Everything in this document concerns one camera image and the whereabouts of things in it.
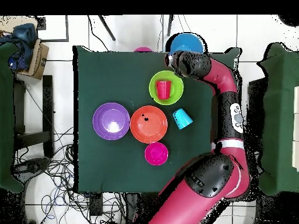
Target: magenta bowl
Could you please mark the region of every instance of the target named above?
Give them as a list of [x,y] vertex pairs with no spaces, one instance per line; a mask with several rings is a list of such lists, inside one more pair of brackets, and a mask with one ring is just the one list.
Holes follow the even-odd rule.
[[153,142],[145,149],[144,157],[151,165],[162,165],[167,161],[168,158],[167,147],[160,142]]
[[137,49],[135,49],[135,51],[152,51],[152,50],[149,49],[148,47],[138,47]]

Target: blue cup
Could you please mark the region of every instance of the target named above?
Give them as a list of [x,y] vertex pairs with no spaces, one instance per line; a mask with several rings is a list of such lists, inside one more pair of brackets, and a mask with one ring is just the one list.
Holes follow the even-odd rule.
[[193,122],[182,108],[175,111],[172,115],[180,130]]

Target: lime green bowl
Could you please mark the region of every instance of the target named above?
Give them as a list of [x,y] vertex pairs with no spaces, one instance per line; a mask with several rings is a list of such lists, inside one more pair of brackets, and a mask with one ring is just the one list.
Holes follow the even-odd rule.
[[[157,95],[156,81],[171,81],[171,96],[167,100],[160,100]],[[149,83],[149,93],[155,102],[161,105],[171,105],[176,103],[183,94],[184,84],[181,78],[172,71],[160,71],[155,74]]]

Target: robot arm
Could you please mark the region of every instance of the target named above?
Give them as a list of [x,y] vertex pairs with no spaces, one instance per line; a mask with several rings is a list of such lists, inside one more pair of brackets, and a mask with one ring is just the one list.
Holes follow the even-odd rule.
[[240,181],[227,198],[239,197],[248,189],[250,179],[244,150],[243,117],[234,74],[224,64],[196,52],[177,51],[166,55],[165,62],[178,75],[208,83],[212,87],[211,150],[213,152],[216,143],[220,142],[221,153],[238,164]]
[[243,119],[235,79],[228,67],[196,52],[167,55],[176,74],[208,83],[213,90],[211,152],[184,165],[159,193],[148,224],[199,224],[222,198],[249,187]]

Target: orange plate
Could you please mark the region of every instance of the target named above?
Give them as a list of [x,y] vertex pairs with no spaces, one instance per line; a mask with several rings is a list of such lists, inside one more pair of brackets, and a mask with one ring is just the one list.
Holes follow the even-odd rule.
[[140,107],[131,117],[130,128],[138,141],[151,144],[158,142],[165,135],[167,118],[157,107]]

